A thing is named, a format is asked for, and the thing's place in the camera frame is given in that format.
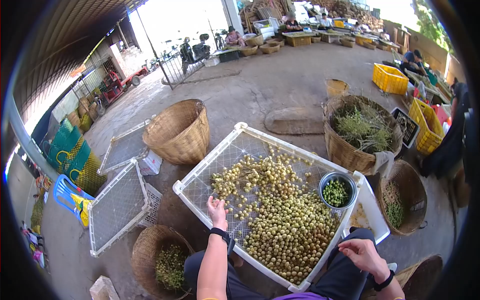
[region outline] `metal roof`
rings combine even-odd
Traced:
[[[79,67],[117,21],[147,0],[59,0],[34,25],[14,97],[26,122],[48,95]]]

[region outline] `stainless steel bowl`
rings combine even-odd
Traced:
[[[325,186],[329,183],[330,180],[338,180],[339,182],[345,183],[344,187],[348,194],[348,201],[345,203],[343,207],[331,206],[324,199],[324,195],[322,191],[324,190]],[[331,209],[336,209],[336,210],[345,210],[349,208],[355,203],[355,200],[357,199],[357,196],[358,196],[357,185],[353,181],[353,178],[350,175],[342,172],[330,172],[324,175],[320,180],[320,183],[318,184],[318,193],[320,195],[320,199],[323,201],[323,203],[325,203],[325,205],[327,205]]]

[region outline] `cloth rag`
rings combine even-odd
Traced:
[[[390,151],[375,152],[375,165],[372,167],[372,174],[380,173],[381,178],[385,178],[392,170],[395,156]]]

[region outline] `black wrist strap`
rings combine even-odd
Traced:
[[[212,229],[210,229],[210,234],[212,233],[218,234],[227,243],[227,255],[230,255],[230,253],[233,251],[233,247],[235,247],[235,240],[230,237],[228,232],[225,232],[217,227],[212,227]]]
[[[395,276],[395,272],[390,270],[390,276],[387,278],[387,280],[385,280],[384,282],[382,282],[381,284],[377,284],[375,282],[375,284],[373,285],[373,289],[377,292],[381,291],[382,289],[386,288],[390,282],[392,282],[393,280],[393,276]]]

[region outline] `knee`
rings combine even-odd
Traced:
[[[375,238],[373,237],[373,232],[367,228],[357,228],[355,231],[350,233],[346,238],[349,239],[362,239],[362,240],[371,240],[375,245]]]
[[[185,277],[190,277],[192,274],[195,274],[196,276],[198,274],[204,255],[205,250],[196,252],[187,257],[187,259],[185,260],[185,264],[183,265],[183,274]]]

